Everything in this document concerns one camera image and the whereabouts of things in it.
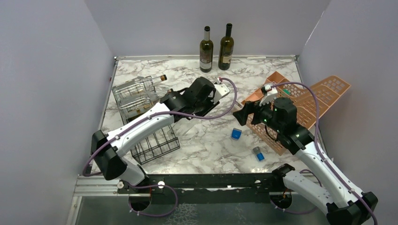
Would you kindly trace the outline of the green bottle silver capsule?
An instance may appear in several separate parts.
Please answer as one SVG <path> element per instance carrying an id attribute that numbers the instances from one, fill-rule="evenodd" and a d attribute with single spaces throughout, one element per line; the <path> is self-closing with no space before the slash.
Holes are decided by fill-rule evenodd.
<path id="1" fill-rule="evenodd" d="M 204 38 L 199 45 L 199 67 L 204 73 L 212 70 L 214 44 L 210 39 L 210 27 L 204 27 Z"/>

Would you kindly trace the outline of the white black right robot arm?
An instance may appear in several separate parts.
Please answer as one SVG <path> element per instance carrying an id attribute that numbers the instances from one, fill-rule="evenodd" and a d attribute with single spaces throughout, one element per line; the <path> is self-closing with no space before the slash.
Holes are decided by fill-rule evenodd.
<path id="1" fill-rule="evenodd" d="M 285 165 L 271 177 L 271 186 L 278 191 L 292 189 L 319 208 L 331 225 L 361 225 L 375 219 L 378 199 L 372 192 L 364 193 L 354 185 L 321 150 L 312 133 L 297 122 L 297 108 L 287 97 L 278 97 L 273 103 L 247 101 L 233 116 L 245 125 L 252 115 L 253 125 L 264 124 L 276 131 L 276 142 L 307 165 L 319 179 L 321 186 L 306 179 Z"/>

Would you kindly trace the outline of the green bottle black capsule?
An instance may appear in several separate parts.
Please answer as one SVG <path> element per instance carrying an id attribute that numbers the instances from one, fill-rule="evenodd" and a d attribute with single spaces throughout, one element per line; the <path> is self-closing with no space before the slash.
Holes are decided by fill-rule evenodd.
<path id="1" fill-rule="evenodd" d="M 234 48 L 234 39 L 231 36 L 232 24 L 226 24 L 226 34 L 220 41 L 218 67 L 221 70 L 230 68 Z"/>

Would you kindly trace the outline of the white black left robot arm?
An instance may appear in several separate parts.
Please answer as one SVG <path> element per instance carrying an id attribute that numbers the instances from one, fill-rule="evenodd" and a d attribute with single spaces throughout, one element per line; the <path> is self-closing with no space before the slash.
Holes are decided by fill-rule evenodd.
<path id="1" fill-rule="evenodd" d="M 120 179 L 135 192 L 147 188 L 147 175 L 139 164 L 124 160 L 138 143 L 156 131 L 182 118 L 205 116 L 215 108 L 230 90 L 222 83 L 212 83 L 204 77 L 190 87 L 170 91 L 151 109 L 128 124 L 105 134 L 98 130 L 92 135 L 91 156 L 105 180 Z"/>

